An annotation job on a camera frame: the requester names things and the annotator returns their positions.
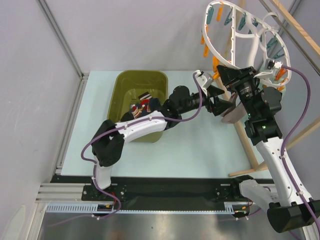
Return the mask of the grey beige sock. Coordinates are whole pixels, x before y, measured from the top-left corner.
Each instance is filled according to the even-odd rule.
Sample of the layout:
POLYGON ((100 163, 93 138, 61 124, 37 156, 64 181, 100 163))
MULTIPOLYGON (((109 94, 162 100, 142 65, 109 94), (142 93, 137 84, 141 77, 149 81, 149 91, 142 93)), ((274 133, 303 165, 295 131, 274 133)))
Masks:
POLYGON ((235 124, 247 114, 245 107, 243 106, 241 101, 236 104, 237 98, 237 93, 234 92, 231 94, 229 101, 232 103, 232 106, 220 115, 222 117, 222 123, 235 124))

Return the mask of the white round clip hanger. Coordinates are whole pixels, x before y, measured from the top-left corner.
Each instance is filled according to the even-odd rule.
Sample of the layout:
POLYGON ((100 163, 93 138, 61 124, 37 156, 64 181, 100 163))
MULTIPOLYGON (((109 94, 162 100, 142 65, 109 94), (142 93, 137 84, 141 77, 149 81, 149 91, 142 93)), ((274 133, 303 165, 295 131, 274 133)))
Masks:
POLYGON ((275 59, 282 61, 282 67, 274 77, 260 79, 260 83, 285 92, 292 72, 283 66, 291 65, 290 55, 277 27, 268 23, 278 16, 271 11, 260 18, 231 1, 211 1, 204 11, 200 43, 204 46, 203 56, 212 55, 213 72, 218 71, 218 65, 240 69, 261 63, 259 73, 266 59, 275 59))

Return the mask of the mustard yellow striped sock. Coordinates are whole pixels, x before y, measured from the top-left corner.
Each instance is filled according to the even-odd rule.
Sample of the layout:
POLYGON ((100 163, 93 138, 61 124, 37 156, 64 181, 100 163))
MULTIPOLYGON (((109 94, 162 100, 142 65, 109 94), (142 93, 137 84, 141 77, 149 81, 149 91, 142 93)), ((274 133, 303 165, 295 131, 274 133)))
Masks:
POLYGON ((150 93, 147 91, 141 95, 138 96, 139 100, 142 102, 142 101, 145 101, 145 100, 150 100, 152 99, 153 97, 150 95, 150 93))

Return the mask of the black sock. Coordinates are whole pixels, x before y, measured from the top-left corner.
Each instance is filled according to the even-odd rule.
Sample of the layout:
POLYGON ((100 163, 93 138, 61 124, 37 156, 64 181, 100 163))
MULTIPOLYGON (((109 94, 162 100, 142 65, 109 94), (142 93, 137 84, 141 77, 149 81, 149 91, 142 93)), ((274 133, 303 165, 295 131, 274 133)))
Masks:
POLYGON ((135 117, 132 112, 128 111, 126 112, 120 119, 121 122, 127 122, 127 121, 132 121, 135 120, 135 117))

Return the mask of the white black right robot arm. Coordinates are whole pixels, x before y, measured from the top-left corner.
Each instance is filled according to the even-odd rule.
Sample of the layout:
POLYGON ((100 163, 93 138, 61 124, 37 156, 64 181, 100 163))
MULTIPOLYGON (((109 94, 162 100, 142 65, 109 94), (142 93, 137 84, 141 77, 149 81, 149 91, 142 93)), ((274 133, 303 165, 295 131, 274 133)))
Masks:
POLYGON ((286 139, 276 122, 275 114, 282 108, 282 93, 272 86, 259 89, 259 77, 253 67, 234 69, 217 66, 223 85, 237 93, 248 115, 245 132, 263 157, 272 176, 276 192, 271 192, 245 175, 233 179, 231 196, 247 198, 266 214, 272 228, 283 233, 320 224, 320 202, 312 197, 300 180, 286 150, 286 139))

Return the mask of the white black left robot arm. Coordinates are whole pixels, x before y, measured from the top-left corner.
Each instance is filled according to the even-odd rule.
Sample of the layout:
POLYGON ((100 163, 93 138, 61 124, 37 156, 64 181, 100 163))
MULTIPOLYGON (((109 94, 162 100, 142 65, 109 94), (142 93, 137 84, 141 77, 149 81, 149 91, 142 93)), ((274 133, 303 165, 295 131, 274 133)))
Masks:
POLYGON ((110 119, 105 120, 90 143, 96 161, 92 194, 99 200, 109 197, 112 168, 120 160, 126 143, 151 133, 171 129, 183 121, 182 114, 199 111, 201 107, 205 107, 214 116, 222 114, 232 107, 231 102, 219 98, 223 93, 222 89, 212 85, 208 87, 207 93, 202 90, 190 93, 186 86, 180 85, 158 108, 150 105, 150 110, 147 111, 146 107, 143 107, 138 118, 116 123, 110 119))

